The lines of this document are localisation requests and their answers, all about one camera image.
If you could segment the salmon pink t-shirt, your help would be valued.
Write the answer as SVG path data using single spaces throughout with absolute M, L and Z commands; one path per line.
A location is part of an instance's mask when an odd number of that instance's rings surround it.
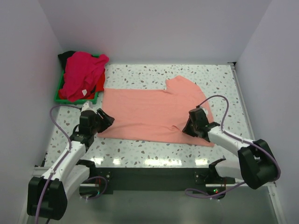
M 189 111 L 200 103 L 208 112 L 208 120 L 214 120 L 200 87 L 182 76 L 165 83 L 165 90 L 106 88 L 102 110 L 115 120 L 98 137 L 213 147 L 213 143 L 182 131 Z

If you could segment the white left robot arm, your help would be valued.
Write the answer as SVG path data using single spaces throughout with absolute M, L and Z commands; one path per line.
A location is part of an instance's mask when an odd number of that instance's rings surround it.
M 107 130 L 114 118 L 102 109 L 81 108 L 79 123 L 72 134 L 67 135 L 68 143 L 56 162 L 40 177 L 32 177 L 28 183 L 27 214 L 47 221 L 60 220 L 67 208 L 68 199 L 83 182 L 97 181 L 104 184 L 102 190 L 88 196 L 86 200 L 96 199 L 108 187 L 108 179 L 99 176 L 93 161 L 82 157 L 94 142 L 94 136 Z

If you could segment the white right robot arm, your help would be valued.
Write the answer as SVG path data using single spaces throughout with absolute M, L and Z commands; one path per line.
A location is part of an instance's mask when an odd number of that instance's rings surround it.
M 226 131 L 223 124 L 209 122 L 203 108 L 189 111 L 183 133 L 214 143 L 238 157 L 238 161 L 218 159 L 209 165 L 208 178 L 219 183 L 224 178 L 240 179 L 257 189 L 277 180 L 281 170 L 268 143 L 262 139 L 249 140 Z

